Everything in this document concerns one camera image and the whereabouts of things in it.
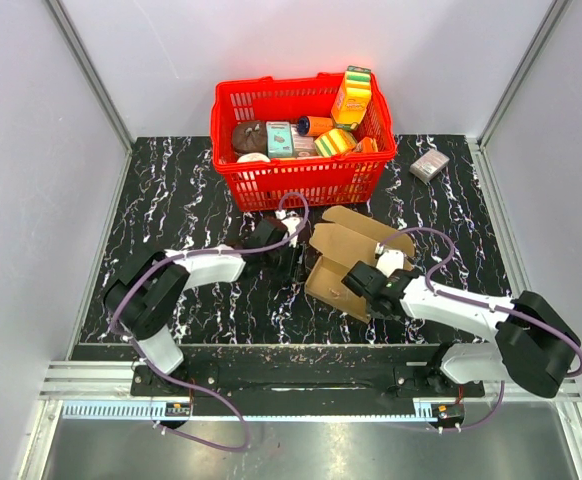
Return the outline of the small clear plastic packet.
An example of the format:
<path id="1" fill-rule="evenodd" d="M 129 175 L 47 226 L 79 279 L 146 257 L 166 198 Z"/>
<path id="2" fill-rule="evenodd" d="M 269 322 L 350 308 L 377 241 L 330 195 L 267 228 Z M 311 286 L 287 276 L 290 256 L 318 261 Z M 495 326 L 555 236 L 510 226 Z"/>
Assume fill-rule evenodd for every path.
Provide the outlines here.
<path id="1" fill-rule="evenodd" d="M 339 298 L 342 295 L 342 291 L 340 289 L 329 287 L 327 291 L 332 298 Z"/>

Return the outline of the brown cardboard box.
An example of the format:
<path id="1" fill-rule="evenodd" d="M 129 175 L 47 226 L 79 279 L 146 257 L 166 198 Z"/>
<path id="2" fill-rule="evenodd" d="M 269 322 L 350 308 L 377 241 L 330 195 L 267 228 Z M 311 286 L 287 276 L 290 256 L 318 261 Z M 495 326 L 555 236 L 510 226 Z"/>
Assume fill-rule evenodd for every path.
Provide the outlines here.
<path id="1" fill-rule="evenodd" d="M 375 249 L 378 243 L 401 250 L 405 254 L 404 270 L 411 270 L 410 260 L 415 257 L 412 238 L 368 216 L 341 205 L 324 211 L 314 226 L 309 245 L 317 252 L 317 260 L 305 281 L 305 292 L 317 300 L 367 324 L 366 301 L 354 295 L 341 280 L 359 261 L 376 265 Z M 340 289 L 342 295 L 332 298 L 327 289 Z"/>

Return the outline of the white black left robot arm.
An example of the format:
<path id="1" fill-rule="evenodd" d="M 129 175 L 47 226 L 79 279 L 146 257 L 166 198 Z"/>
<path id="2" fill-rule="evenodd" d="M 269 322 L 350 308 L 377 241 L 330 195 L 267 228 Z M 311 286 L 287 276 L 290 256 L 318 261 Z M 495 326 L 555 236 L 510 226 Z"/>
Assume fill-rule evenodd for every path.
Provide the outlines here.
<path id="1" fill-rule="evenodd" d="M 197 250 L 143 249 L 107 284 L 103 304 L 112 329 L 129 335 L 153 364 L 153 384 L 166 395 L 182 392 L 188 381 L 184 354 L 168 322 L 181 294 L 218 283 L 250 279 L 267 269 L 287 272 L 301 257 L 298 236 L 306 221 L 278 211 L 265 217 L 237 245 Z"/>

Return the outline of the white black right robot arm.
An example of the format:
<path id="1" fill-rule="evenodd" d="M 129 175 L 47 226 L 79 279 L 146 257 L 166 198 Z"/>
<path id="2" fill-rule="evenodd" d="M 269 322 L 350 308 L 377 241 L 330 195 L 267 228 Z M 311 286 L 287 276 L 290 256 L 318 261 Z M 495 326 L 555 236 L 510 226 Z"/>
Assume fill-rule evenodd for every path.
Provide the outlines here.
<path id="1" fill-rule="evenodd" d="M 366 301 L 375 317 L 411 317 L 469 332 L 483 344 L 453 344 L 430 366 L 427 387 L 447 396 L 472 381 L 512 381 L 551 399 L 581 356 L 581 341 L 541 295 L 489 297 L 446 288 L 415 271 L 387 275 L 362 261 L 341 283 Z"/>

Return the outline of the pink small food box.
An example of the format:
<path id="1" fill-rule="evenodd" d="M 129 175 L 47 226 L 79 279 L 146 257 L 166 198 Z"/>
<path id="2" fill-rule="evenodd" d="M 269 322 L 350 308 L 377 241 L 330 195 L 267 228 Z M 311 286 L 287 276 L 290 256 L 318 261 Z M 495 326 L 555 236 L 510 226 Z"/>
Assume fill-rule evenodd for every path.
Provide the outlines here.
<path id="1" fill-rule="evenodd" d="M 313 137 L 301 135 L 296 124 L 291 124 L 290 130 L 292 136 L 293 156 L 295 158 L 315 157 L 318 155 Z"/>

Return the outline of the teal small carton box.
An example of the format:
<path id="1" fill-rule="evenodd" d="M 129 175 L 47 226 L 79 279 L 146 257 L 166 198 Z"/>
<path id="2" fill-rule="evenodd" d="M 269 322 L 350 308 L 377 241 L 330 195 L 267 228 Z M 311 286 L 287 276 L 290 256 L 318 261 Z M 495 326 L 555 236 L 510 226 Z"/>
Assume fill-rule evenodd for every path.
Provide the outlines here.
<path id="1" fill-rule="evenodd" d="M 291 158 L 294 153 L 291 124 L 287 121 L 267 121 L 267 156 Z"/>

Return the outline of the tall orange sponge box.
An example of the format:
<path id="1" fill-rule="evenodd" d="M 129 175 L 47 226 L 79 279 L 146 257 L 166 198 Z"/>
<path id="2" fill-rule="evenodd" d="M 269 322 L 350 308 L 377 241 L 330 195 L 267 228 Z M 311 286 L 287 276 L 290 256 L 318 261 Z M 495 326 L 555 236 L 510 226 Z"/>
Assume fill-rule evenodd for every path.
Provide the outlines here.
<path id="1" fill-rule="evenodd" d="M 331 108 L 334 125 L 348 131 L 356 130 L 364 119 L 371 98 L 371 71 L 349 66 Z"/>

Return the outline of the red plastic shopping basket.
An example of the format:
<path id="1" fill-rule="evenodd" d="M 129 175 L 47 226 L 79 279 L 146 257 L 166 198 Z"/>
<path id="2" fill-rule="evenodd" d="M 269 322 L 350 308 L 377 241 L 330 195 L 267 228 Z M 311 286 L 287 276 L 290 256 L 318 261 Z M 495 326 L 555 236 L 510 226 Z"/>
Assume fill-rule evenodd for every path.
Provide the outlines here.
<path id="1" fill-rule="evenodd" d="M 238 208 L 278 203 L 362 203 L 396 153 L 392 119 L 375 75 L 343 73 L 226 81 L 215 88 L 210 133 L 213 165 Z"/>

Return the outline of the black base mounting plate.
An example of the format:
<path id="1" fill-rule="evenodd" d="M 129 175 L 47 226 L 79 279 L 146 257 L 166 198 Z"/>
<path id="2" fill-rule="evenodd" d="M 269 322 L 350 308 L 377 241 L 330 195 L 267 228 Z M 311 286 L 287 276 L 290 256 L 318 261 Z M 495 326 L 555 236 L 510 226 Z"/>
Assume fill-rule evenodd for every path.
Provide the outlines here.
<path id="1" fill-rule="evenodd" d="M 173 376 L 217 393 L 347 389 L 398 398 L 481 398 L 434 369 L 438 345 L 185 345 Z"/>

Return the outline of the brown round chocolate cake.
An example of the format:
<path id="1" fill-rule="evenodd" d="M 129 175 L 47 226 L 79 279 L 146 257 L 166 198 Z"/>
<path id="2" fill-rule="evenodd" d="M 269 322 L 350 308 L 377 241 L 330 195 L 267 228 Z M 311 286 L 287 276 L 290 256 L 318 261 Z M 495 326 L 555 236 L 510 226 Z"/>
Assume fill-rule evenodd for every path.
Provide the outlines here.
<path id="1" fill-rule="evenodd" d="M 252 120 L 238 124 L 232 131 L 231 144 L 234 152 L 239 155 L 266 154 L 268 149 L 266 123 Z"/>

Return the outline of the white wrapped tissue pack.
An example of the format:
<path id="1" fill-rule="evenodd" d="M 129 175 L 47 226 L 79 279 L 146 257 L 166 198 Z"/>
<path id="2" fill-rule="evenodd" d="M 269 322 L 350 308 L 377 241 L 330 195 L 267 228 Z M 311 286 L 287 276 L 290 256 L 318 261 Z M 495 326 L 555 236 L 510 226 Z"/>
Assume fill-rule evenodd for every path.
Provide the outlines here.
<path id="1" fill-rule="evenodd" d="M 436 149 L 430 149 L 409 167 L 409 172 L 428 184 L 447 167 L 448 163 L 448 156 Z"/>

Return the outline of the yellow green sponge pack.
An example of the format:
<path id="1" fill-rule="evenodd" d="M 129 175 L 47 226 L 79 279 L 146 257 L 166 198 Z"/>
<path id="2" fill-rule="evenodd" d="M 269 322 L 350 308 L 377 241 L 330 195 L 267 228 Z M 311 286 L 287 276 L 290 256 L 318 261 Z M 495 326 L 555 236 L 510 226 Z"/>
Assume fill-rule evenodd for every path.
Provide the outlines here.
<path id="1" fill-rule="evenodd" d="M 331 129 L 314 140 L 315 149 L 322 157 L 346 154 L 351 152 L 357 143 L 349 131 L 339 128 Z"/>

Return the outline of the orange cylindrical can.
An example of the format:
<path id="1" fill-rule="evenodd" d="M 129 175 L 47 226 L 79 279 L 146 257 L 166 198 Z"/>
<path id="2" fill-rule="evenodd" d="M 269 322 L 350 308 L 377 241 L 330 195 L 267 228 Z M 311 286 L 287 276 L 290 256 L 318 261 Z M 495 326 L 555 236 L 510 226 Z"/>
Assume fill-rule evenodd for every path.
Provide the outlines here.
<path id="1" fill-rule="evenodd" d="M 297 132 L 301 136 L 319 137 L 333 128 L 331 117 L 301 116 L 297 121 Z"/>

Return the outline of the orange snack packet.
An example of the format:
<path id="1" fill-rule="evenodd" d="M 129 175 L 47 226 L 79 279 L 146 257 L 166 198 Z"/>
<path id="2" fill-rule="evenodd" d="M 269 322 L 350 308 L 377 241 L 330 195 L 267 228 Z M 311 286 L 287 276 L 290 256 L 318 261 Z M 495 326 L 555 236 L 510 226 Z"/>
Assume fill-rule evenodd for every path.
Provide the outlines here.
<path id="1" fill-rule="evenodd" d="M 372 137 L 364 137 L 357 143 L 352 152 L 363 154 L 377 153 L 378 152 L 377 141 L 375 138 Z"/>

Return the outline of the aluminium frame rail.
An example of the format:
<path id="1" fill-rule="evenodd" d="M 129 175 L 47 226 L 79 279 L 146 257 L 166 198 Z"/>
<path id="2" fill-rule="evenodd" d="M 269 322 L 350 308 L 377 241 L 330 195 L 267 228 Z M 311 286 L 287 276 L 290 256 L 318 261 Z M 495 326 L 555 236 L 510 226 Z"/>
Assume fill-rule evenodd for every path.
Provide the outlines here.
<path id="1" fill-rule="evenodd" d="M 63 415 L 74 419 L 434 423 L 447 417 L 450 407 L 496 400 L 498 384 L 483 385 L 485 395 L 473 399 L 461 395 L 398 398 L 389 393 L 320 388 L 225 395 L 197 385 L 175 385 L 142 364 L 57 362 L 49 367 L 40 395 L 61 401 Z"/>

